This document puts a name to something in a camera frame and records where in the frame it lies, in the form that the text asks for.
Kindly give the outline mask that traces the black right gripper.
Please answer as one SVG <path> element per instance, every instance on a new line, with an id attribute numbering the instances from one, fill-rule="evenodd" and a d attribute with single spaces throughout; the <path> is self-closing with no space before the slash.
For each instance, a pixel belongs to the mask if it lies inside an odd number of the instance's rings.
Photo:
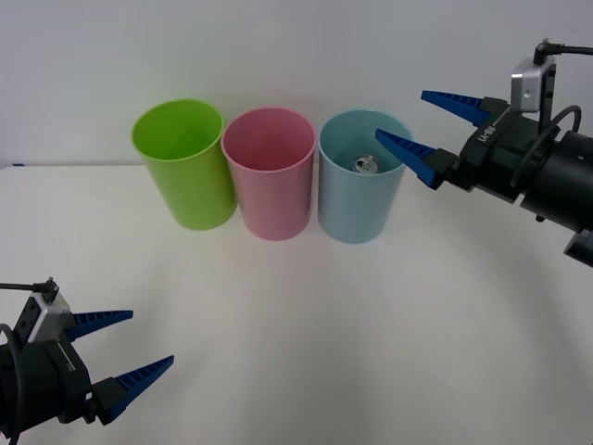
<path id="1" fill-rule="evenodd" d="M 506 100 L 495 97 L 423 90 L 421 100 L 475 127 L 459 157 L 381 129 L 375 131 L 375 139 L 433 190 L 447 180 L 450 170 L 450 181 L 457 187 L 479 188 L 514 202 L 520 191 L 511 178 L 539 135 L 538 122 L 511 111 Z"/>

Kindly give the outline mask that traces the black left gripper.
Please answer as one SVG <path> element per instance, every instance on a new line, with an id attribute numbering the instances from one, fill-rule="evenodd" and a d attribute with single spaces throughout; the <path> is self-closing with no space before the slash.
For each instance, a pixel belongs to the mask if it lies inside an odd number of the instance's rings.
<path id="1" fill-rule="evenodd" d="M 29 343 L 24 347 L 21 356 L 24 391 L 22 431 L 53 418 L 68 424 L 87 416 L 89 404 L 86 396 L 91 390 L 94 414 L 106 426 L 173 365 L 174 356 L 171 355 L 91 384 L 88 370 L 70 342 L 132 318 L 132 310 L 73 313 L 69 322 L 69 340 Z"/>

